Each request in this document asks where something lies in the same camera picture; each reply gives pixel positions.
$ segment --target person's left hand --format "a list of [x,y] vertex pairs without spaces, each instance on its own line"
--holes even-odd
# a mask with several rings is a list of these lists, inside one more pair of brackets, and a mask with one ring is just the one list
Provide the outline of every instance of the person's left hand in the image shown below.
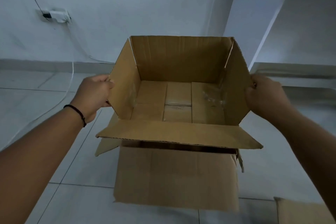
[[108,74],[102,74],[85,78],[70,103],[82,112],[86,123],[95,119],[100,107],[110,106],[107,97],[115,84],[106,82],[108,77]]

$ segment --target hand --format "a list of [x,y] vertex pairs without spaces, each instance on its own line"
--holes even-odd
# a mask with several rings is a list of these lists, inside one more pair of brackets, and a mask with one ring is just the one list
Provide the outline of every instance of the hand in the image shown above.
[[248,107],[256,115],[271,121],[276,116],[294,109],[279,82],[257,74],[252,75],[251,79],[255,87],[246,88],[245,99]]
[[106,82],[108,74],[85,78],[80,84],[71,105],[82,112],[86,123],[93,121],[100,107],[109,107],[107,97],[114,82]]

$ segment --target forearm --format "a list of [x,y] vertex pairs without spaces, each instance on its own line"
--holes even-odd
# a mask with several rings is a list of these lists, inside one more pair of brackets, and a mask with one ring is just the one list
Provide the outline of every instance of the forearm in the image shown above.
[[336,138],[297,110],[284,110],[270,122],[294,154],[336,218]]
[[0,219],[24,223],[83,127],[65,108],[0,152]]

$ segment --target black bracelet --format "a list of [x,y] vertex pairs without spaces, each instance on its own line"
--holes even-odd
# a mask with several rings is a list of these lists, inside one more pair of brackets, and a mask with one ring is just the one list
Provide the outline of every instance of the black bracelet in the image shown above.
[[86,126],[86,122],[85,122],[85,117],[84,117],[84,115],[82,114],[82,112],[80,111],[80,110],[78,110],[76,107],[74,107],[73,105],[65,105],[64,107],[63,107],[63,109],[65,108],[65,107],[71,107],[72,109],[74,109],[76,112],[78,112],[78,114],[81,116],[81,118],[82,118],[82,121],[83,121],[83,123],[84,123],[84,126],[83,126],[83,128]]

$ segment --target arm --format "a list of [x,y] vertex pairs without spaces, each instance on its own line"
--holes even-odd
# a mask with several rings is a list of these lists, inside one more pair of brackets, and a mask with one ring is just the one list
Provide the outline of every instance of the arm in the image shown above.
[[[71,104],[87,123],[106,103],[113,82],[107,75],[85,78]],[[24,223],[52,175],[83,128],[80,115],[70,107],[38,125],[0,152],[0,219]]]
[[253,75],[246,102],[287,139],[295,156],[336,219],[336,137],[303,116],[289,102],[281,84]]

